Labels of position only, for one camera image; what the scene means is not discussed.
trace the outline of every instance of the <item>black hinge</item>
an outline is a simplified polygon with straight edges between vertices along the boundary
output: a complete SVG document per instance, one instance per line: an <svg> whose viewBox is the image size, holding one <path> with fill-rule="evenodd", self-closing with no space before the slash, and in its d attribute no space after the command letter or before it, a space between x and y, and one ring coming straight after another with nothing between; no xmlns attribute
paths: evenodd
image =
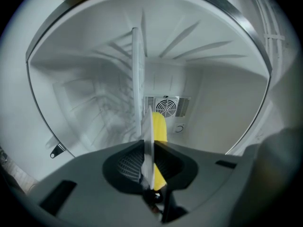
<svg viewBox="0 0 303 227"><path fill-rule="evenodd" d="M63 144L59 143L56 145L55 149L50 154L50 157L54 159L56 156L60 155L62 152L66 151L66 148L64 147Z"/></svg>

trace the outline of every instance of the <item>vent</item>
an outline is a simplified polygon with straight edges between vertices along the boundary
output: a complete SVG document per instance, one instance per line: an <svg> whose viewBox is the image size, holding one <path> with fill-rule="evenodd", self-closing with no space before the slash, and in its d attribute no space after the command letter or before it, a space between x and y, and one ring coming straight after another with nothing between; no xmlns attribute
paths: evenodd
<svg viewBox="0 0 303 227"><path fill-rule="evenodd" d="M176 117L185 116L188 105L189 105L189 99L188 98L180 98L179 103L178 103L178 107L177 107Z"/></svg>
<svg viewBox="0 0 303 227"><path fill-rule="evenodd" d="M162 114L165 118L171 117L177 110L176 103L170 99L164 99L157 103L156 112Z"/></svg>
<svg viewBox="0 0 303 227"><path fill-rule="evenodd" d="M146 96L144 99L144 114L146 114L149 106L151 107L151 111L153 112L153 101L154 97L152 96Z"/></svg>

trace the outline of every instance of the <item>yellow object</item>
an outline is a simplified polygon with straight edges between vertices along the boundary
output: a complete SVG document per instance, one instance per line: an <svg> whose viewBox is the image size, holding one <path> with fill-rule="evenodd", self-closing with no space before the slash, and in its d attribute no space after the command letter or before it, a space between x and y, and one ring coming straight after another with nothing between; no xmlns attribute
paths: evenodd
<svg viewBox="0 0 303 227"><path fill-rule="evenodd" d="M154 140L167 142L166 122L164 116L158 112L152 112L152 123L153 123ZM155 163L154 163L154 168L155 168L155 182L153 189L155 191L158 191L166 185L166 181Z"/></svg>

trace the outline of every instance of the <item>black slot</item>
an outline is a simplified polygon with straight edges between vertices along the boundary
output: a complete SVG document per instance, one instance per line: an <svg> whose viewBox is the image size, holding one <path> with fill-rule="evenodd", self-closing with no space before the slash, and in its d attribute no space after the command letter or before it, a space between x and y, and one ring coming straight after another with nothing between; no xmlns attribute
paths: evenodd
<svg viewBox="0 0 303 227"><path fill-rule="evenodd" d="M62 181L41 203L40 207L56 216L68 196L77 184L72 181Z"/></svg>
<svg viewBox="0 0 303 227"><path fill-rule="evenodd" d="M237 166L236 163L228 162L228 161L222 161L222 160L217 161L216 164L220 165L220 166L227 167L227 168L231 168L231 169L234 169Z"/></svg>

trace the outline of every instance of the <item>ventilation fan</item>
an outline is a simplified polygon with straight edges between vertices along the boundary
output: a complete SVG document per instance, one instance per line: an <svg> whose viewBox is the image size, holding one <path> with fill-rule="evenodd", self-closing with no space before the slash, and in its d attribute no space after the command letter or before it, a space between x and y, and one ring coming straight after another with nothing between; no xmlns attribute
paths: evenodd
<svg viewBox="0 0 303 227"><path fill-rule="evenodd" d="M177 97L161 97L156 98L155 112L159 112L165 118L175 116L178 106Z"/></svg>

